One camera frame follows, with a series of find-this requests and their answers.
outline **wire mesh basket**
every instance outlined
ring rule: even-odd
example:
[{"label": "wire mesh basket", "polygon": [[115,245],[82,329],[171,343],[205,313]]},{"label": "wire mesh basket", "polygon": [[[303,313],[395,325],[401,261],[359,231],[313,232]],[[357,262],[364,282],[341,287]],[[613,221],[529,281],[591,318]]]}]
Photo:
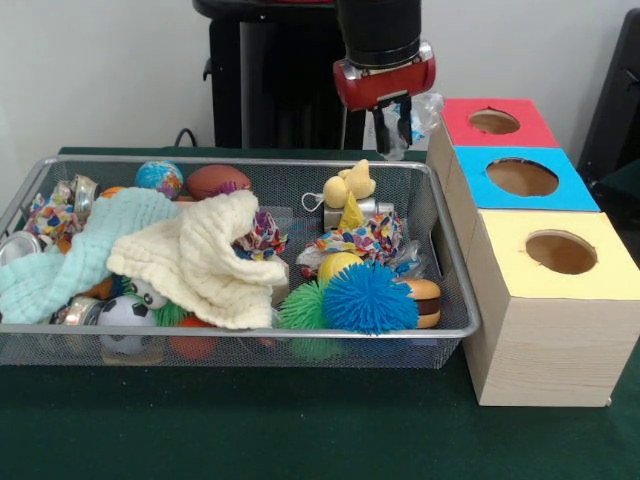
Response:
[{"label": "wire mesh basket", "polygon": [[[38,163],[0,218],[3,237],[26,219],[29,205],[59,180],[86,175],[103,189],[132,185],[138,168],[157,157],[65,156]],[[208,164],[233,165],[253,180],[260,205],[269,209],[289,244],[282,259],[290,287],[304,282],[297,255],[323,233],[322,213],[302,208],[305,192],[354,162],[229,158],[171,158],[185,178]],[[370,162],[376,199],[395,205],[404,241],[417,240],[429,257],[427,278],[442,290],[441,321],[428,330],[367,336],[339,330],[102,327],[0,324],[0,365],[137,365],[263,367],[440,368],[480,315],[438,179],[421,163]],[[105,338],[129,338],[144,347],[137,355],[114,354]]]}]

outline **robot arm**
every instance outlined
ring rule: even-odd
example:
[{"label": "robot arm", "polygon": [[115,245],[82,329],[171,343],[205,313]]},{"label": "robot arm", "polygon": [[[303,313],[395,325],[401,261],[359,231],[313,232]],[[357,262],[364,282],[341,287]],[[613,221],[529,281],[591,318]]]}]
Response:
[{"label": "robot arm", "polygon": [[336,0],[347,56],[336,62],[336,89],[351,111],[373,113],[378,152],[389,153],[382,109],[400,104],[398,132],[411,145],[411,97],[435,81],[431,46],[421,41],[421,0]]}]

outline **black cable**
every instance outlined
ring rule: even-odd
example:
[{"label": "black cable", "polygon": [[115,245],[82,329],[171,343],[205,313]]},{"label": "black cable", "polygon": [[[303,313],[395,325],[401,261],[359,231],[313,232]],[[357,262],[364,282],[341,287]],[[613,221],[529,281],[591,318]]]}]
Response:
[{"label": "black cable", "polygon": [[191,145],[194,146],[194,147],[197,147],[198,146],[198,141],[196,140],[196,136],[188,128],[183,128],[182,130],[180,130],[180,133],[176,137],[176,141],[173,143],[173,146],[174,147],[179,147],[180,146],[180,142],[182,141],[182,137],[184,137],[185,134],[189,135],[189,138],[191,139]]}]

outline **stacked wooden boxes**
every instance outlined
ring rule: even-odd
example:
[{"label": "stacked wooden boxes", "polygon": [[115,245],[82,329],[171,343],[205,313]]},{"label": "stacked wooden boxes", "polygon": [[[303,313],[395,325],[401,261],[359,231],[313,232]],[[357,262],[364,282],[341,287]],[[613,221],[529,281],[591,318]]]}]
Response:
[{"label": "stacked wooden boxes", "polygon": [[640,334],[640,271],[528,100],[449,99],[427,162],[483,324],[481,405],[604,406]]}]

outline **light blue towel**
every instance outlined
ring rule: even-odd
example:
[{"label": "light blue towel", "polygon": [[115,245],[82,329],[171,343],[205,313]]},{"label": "light blue towel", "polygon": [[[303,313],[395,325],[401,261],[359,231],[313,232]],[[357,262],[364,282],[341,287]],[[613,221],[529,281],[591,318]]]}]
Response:
[{"label": "light blue towel", "polygon": [[178,213],[178,207],[155,190],[128,188],[111,199],[99,198],[66,255],[54,249],[0,268],[2,323],[38,323],[50,317],[109,275],[107,258],[118,238]]}]

